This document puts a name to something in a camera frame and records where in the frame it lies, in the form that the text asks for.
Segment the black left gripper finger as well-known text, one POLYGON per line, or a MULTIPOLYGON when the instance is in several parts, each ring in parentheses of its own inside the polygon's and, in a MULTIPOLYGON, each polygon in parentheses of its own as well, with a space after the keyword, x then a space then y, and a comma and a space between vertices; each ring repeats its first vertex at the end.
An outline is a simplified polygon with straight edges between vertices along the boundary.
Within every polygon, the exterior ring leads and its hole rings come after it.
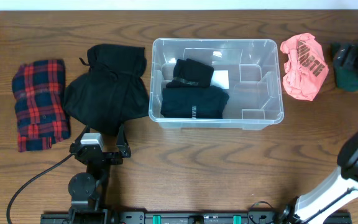
POLYGON ((121 124, 116 139, 116 147, 119 152, 130 152, 130 146, 126 139, 125 126, 121 124))
POLYGON ((89 126, 85 126, 85 128, 82 130, 81 134, 78 136, 78 143, 81 142, 82 137, 86 134, 90 132, 90 127, 89 126))

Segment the dark green shirt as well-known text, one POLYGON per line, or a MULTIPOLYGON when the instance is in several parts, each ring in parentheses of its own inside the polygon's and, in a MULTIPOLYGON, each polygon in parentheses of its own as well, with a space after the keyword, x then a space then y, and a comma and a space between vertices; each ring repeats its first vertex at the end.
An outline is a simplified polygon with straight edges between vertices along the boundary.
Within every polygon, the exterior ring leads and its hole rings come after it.
MULTIPOLYGON (((331 56, 333 58, 333 43, 331 44, 331 56)), ((334 68, 336 86, 346 91, 358 90, 358 79, 351 78, 349 72, 341 71, 339 68, 334 68)))

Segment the pink printed t-shirt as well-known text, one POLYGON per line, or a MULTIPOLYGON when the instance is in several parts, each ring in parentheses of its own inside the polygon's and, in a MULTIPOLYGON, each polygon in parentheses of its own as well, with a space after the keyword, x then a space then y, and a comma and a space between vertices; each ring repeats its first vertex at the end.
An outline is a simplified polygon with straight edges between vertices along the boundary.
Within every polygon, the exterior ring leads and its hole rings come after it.
POLYGON ((329 73, 322 46, 315 36, 304 33, 282 42, 280 50, 288 56, 283 77, 286 93, 297 100, 314 100, 329 73))

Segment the dark navy shirt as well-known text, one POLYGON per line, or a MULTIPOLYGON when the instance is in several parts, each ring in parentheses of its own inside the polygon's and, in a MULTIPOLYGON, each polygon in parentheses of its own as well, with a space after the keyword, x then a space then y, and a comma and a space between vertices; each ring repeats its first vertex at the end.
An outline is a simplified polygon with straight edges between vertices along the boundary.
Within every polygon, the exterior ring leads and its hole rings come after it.
POLYGON ((220 87, 165 88, 161 115, 165 118, 222 119, 229 95, 220 87))

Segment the black shirt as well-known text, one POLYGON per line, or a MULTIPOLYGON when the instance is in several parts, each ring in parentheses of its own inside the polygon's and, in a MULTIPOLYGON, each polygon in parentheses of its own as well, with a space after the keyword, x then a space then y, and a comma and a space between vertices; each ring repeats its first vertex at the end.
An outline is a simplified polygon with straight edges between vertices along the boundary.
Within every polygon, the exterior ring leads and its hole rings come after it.
POLYGON ((210 86, 214 68, 192 59, 178 59, 173 70, 173 80, 167 88, 210 86))

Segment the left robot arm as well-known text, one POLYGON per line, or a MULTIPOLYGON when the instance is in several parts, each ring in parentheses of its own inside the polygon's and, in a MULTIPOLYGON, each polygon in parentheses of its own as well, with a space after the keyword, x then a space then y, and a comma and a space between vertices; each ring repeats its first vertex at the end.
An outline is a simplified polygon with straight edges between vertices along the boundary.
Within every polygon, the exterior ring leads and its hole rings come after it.
POLYGON ((121 165, 131 157, 124 125, 120 125, 116 139, 116 152, 106 152, 100 133, 91 133, 86 126, 70 146, 70 153, 86 166, 86 172, 74 175, 69 184, 71 195, 69 224, 119 223, 119 215, 105 204, 111 166, 121 165))

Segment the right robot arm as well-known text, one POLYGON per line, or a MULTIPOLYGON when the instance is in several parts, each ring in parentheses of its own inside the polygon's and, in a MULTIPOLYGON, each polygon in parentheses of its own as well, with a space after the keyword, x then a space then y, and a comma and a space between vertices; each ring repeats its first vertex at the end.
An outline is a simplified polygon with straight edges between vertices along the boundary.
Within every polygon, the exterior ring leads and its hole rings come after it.
MULTIPOLYGON (((284 64, 285 91, 298 100, 313 100, 328 75, 323 50, 309 33, 282 42, 280 50, 288 55, 284 64)), ((336 86, 358 90, 358 43, 331 44, 336 86)), ((328 216, 358 198, 358 132, 341 148, 337 167, 316 188, 293 199, 276 223, 324 223, 328 216)))

